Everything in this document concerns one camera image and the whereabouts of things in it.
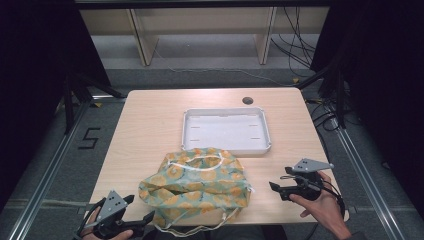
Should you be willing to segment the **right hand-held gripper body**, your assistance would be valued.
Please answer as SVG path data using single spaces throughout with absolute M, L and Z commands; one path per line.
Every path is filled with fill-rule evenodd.
M 318 172 L 320 170 L 333 169 L 332 163 L 325 163 L 313 159 L 303 158 L 296 165 L 292 166 L 296 171 L 301 172 L 300 176 L 289 176 L 286 173 L 286 178 L 293 178 L 296 182 L 293 187 L 293 193 L 307 200 L 314 201 L 320 194 L 323 188 L 323 181 Z

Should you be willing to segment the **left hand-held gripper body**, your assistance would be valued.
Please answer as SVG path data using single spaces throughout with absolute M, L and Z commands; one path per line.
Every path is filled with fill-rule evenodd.
M 93 232 L 96 237 L 111 239 L 125 230 L 133 230 L 133 238 L 144 235 L 144 229 L 135 229 L 138 221 L 125 222 L 123 220 L 123 215 L 129 205 L 125 202 L 124 198 L 116 191 L 110 191 L 95 220 Z

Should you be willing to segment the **orange print cloth bag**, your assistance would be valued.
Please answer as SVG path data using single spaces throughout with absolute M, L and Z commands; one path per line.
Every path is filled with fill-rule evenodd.
M 157 230 L 175 237 L 213 231 L 234 219 L 249 205 L 253 188 L 240 161 L 217 148 L 194 148 L 165 155 L 158 171 L 142 180 L 139 197 L 155 210 Z M 190 230 L 178 230 L 183 219 L 219 210 L 215 224 L 196 223 Z

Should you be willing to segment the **white plastic tray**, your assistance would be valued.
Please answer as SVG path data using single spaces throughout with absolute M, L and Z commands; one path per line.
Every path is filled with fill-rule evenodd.
M 272 146 L 260 107 L 192 108 L 183 114 L 181 148 L 214 147 L 235 156 L 257 156 Z

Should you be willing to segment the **person's right hand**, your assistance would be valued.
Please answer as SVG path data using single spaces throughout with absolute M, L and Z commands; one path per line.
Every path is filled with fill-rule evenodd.
M 304 208 L 304 211 L 300 214 L 302 218 L 312 215 L 322 226 L 335 235 L 347 229 L 336 198 L 331 193 L 322 190 L 321 195 L 314 201 L 296 194 L 290 194 L 289 198 Z

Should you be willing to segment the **person's left hand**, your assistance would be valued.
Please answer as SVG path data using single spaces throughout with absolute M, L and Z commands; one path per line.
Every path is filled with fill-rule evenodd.
M 98 215 L 98 213 L 100 212 L 101 207 L 97 207 L 94 212 L 90 215 L 90 218 L 87 222 L 88 223 L 93 223 L 96 220 L 96 217 Z M 90 228 L 85 228 L 81 231 L 80 236 L 82 238 L 82 240 L 104 240 L 101 238 L 98 238 L 94 235 L 93 233 L 93 227 Z M 125 230 L 120 232 L 118 235 L 116 235 L 115 237 L 111 238 L 111 239 L 106 239 L 106 240 L 129 240 L 131 237 L 133 236 L 133 230 Z

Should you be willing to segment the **grey floor tape strip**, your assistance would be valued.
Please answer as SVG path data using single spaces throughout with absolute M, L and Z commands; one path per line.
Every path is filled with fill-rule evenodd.
M 23 212 L 25 209 L 32 211 L 35 208 L 38 209 L 86 209 L 89 206 L 88 202 L 81 201 L 67 201 L 67 200 L 55 200 L 55 199 L 43 199 L 39 202 L 32 203 L 29 199 L 11 199 L 9 200 L 2 212 L 17 211 Z

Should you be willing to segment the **black metal stand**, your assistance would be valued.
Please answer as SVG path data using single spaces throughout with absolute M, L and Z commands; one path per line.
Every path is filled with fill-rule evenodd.
M 318 94 L 323 98 L 329 98 L 331 96 L 336 98 L 335 115 L 339 126 L 342 129 L 345 129 L 344 78 L 341 67 L 337 63 L 330 63 L 328 66 L 316 72 L 311 77 L 308 77 L 300 83 L 296 84 L 295 87 L 299 90 L 302 90 L 315 83 L 319 79 L 322 79 L 322 83 L 318 90 Z
M 125 98 L 124 94 L 114 90 L 111 86 L 99 83 L 85 74 L 68 74 L 63 81 L 63 100 L 66 115 L 65 133 L 69 133 L 71 131 L 75 122 L 72 97 L 75 96 L 80 103 L 90 102 L 93 99 L 93 95 L 88 90 L 89 86 L 94 86 L 115 98 Z

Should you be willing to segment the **dark curtain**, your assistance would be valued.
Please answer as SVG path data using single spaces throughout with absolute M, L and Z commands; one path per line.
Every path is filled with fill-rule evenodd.
M 0 212 L 41 144 L 68 72 L 110 84 L 75 0 L 0 0 Z
M 330 62 L 363 6 L 345 79 L 370 135 L 424 213 L 424 0 L 335 0 L 311 68 Z

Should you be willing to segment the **aluminium floor rail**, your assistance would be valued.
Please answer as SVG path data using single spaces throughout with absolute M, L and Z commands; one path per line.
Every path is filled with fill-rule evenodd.
M 339 121 L 338 117 L 335 117 L 331 121 L 332 125 L 336 128 L 338 138 L 345 149 L 349 160 L 353 166 L 355 173 L 357 174 L 361 185 L 363 186 L 368 199 L 370 200 L 377 217 L 379 218 L 389 240 L 406 240 L 395 215 L 389 208 L 389 205 L 384 200 L 381 192 L 378 190 L 377 185 L 372 179 L 371 174 L 366 169 L 366 166 L 358 153 L 352 139 L 350 138 L 347 130 L 343 124 Z
M 95 102 L 103 106 L 94 108 Z M 9 198 L 32 203 L 43 199 L 81 201 L 89 206 L 2 212 L 0 240 L 73 238 L 90 203 L 98 200 L 92 192 L 124 103 L 123 99 L 103 96 L 78 105 L 69 133 L 64 131 L 64 111 L 60 110 Z

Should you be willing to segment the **light wooden desk frame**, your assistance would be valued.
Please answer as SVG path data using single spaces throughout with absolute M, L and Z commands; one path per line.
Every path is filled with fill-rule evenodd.
M 92 35 L 132 35 L 141 63 L 151 64 L 161 35 L 251 34 L 258 61 L 267 62 L 271 36 L 289 34 L 296 24 L 303 34 L 319 34 L 327 7 L 236 7 L 83 10 Z

